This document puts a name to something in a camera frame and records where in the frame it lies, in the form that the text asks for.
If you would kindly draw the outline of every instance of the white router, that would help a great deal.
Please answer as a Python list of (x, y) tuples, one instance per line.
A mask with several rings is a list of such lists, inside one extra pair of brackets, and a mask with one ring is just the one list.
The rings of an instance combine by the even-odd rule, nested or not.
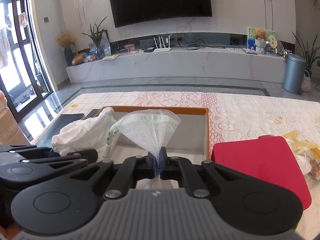
[(162, 37), (161, 37), (161, 39), (160, 39), (160, 37), (159, 37), (160, 48), (158, 48), (158, 45), (157, 45), (157, 43), (156, 43), (156, 39), (155, 39), (155, 38), (153, 38), (153, 39), (154, 39), (155, 44), (156, 44), (156, 47), (157, 47), (157, 48), (153, 51), (154, 53), (155, 53), (155, 52), (168, 52), (168, 51), (171, 50), (171, 48), (170, 48), (170, 35), (169, 35), (169, 37), (168, 37), (168, 40), (169, 40), (169, 41), (167, 42), (167, 44), (169, 44), (169, 47), (168, 47), (168, 48), (166, 48)]

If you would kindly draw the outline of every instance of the red tablet case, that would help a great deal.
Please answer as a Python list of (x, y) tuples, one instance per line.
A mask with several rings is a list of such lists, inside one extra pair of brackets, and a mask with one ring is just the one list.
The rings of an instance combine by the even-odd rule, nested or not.
[(303, 210), (311, 195), (299, 165), (281, 136), (217, 143), (211, 159), (244, 174), (284, 187), (295, 193)]

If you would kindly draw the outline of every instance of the gray trash bin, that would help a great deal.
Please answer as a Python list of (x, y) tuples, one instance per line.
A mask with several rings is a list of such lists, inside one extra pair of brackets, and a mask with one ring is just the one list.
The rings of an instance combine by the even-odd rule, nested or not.
[(298, 94), (301, 90), (306, 61), (294, 54), (288, 54), (285, 58), (287, 64), (283, 80), (283, 88), (290, 93)]

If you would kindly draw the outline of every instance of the dark mat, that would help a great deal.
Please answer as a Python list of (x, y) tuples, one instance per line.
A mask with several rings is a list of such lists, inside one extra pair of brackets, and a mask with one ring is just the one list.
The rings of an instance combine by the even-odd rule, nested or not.
[(62, 114), (59, 118), (49, 127), (49, 129), (42, 135), (36, 145), (38, 147), (51, 147), (51, 139), (54, 135), (60, 133), (60, 130), (66, 125), (84, 119), (84, 114)]

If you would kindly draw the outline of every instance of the marble tv cabinet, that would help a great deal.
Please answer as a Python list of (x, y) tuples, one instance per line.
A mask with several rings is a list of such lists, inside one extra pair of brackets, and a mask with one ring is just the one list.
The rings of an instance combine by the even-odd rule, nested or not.
[(250, 55), (244, 51), (172, 48), (160, 53), (122, 53), (67, 67), (71, 83), (140, 77), (217, 77), (282, 83), (283, 57)]

